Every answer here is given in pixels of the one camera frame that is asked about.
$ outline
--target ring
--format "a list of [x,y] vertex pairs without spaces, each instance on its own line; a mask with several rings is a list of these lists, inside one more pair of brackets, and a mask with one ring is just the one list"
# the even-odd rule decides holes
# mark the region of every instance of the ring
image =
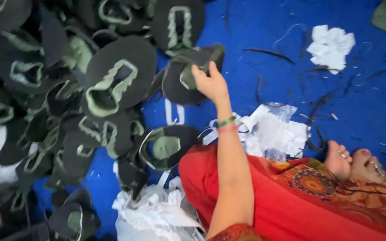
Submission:
[[338,151],[338,152],[339,152],[339,154],[340,154],[342,157],[346,158],[346,156],[343,155],[343,153],[342,153],[341,151]]

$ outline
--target woman's hand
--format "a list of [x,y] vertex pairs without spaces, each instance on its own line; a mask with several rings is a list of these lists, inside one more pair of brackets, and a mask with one ring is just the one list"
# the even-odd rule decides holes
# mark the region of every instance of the woman's hand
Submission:
[[209,75],[211,77],[207,77],[206,73],[196,65],[192,66],[192,73],[195,76],[197,89],[212,100],[216,106],[229,101],[226,80],[224,80],[213,61],[209,63]]

